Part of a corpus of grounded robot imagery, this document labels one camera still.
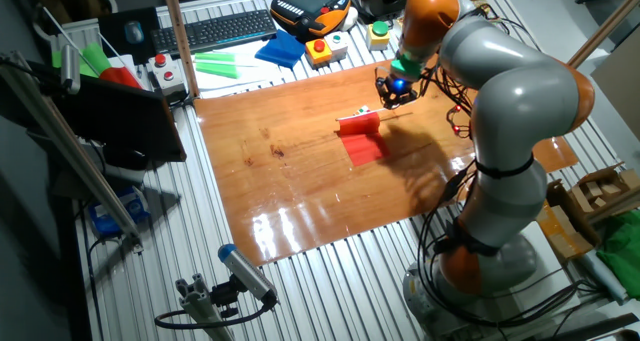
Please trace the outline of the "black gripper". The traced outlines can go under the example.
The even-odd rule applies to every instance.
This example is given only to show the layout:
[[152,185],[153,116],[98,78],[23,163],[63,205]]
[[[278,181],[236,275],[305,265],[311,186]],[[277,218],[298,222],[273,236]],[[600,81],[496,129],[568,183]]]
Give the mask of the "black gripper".
[[413,89],[413,83],[402,78],[377,77],[375,85],[383,107],[388,110],[394,107],[394,100],[400,100],[400,104],[405,105],[418,98],[417,92]]

